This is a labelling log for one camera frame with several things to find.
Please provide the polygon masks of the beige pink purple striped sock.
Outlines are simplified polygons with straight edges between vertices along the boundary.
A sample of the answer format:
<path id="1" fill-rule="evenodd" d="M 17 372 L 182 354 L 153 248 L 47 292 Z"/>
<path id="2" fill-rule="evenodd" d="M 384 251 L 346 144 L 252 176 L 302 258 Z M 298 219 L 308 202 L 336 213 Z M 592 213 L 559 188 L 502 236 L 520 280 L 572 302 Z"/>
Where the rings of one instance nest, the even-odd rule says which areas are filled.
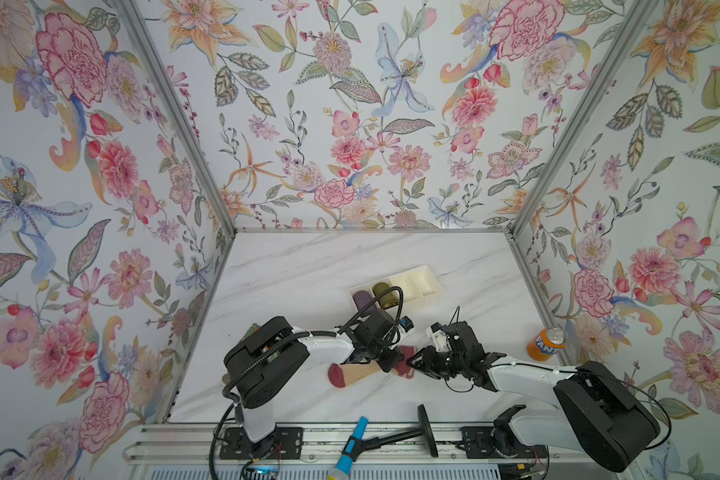
<path id="1" fill-rule="evenodd" d="M 413 346 L 401 346 L 400 351 L 403 353 L 403 359 L 389 371 L 389 374 L 410 379 L 413 377 L 414 371 L 406 364 L 406 361 L 414 355 L 415 348 Z M 367 364 L 332 364 L 328 369 L 328 380 L 336 388 L 346 388 L 377 373 L 383 373 L 383 370 L 377 362 Z"/>

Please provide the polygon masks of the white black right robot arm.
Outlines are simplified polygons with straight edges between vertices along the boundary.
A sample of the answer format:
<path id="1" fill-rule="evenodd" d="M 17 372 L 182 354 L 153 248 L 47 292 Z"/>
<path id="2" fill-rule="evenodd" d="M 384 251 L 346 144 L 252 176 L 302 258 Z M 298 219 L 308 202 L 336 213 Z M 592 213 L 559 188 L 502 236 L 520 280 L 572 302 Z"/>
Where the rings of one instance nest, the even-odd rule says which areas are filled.
<path id="1" fill-rule="evenodd" d="M 427 336 L 429 345 L 406 362 L 416 372 L 443 382 L 462 377 L 477 389 L 548 404 L 546 410 L 516 404 L 492 420 L 486 443 L 501 456 L 559 447 L 583 452 L 620 473 L 670 438 L 671 427 L 659 422 L 666 409 L 661 404 L 649 409 L 653 396 L 617 379 L 599 362 L 553 367 L 487 352 L 465 322 L 435 323 Z"/>

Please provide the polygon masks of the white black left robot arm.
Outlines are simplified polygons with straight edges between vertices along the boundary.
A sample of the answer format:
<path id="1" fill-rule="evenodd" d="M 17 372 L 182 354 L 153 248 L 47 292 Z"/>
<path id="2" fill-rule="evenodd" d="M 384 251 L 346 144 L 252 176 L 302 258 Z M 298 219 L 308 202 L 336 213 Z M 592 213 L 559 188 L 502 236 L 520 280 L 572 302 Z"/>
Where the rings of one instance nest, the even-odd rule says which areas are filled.
<path id="1" fill-rule="evenodd" d="M 216 459 L 224 440 L 222 428 L 237 422 L 243 441 L 243 458 L 252 464 L 270 454 L 276 444 L 277 425 L 271 405 L 299 369 L 317 364 L 375 363 L 388 372 L 403 359 L 404 292 L 389 286 L 341 326 L 330 330 L 305 330 L 276 316 L 242 339 L 224 357 L 228 380 L 222 395 L 230 405 L 212 434 L 208 470 L 218 477 Z"/>

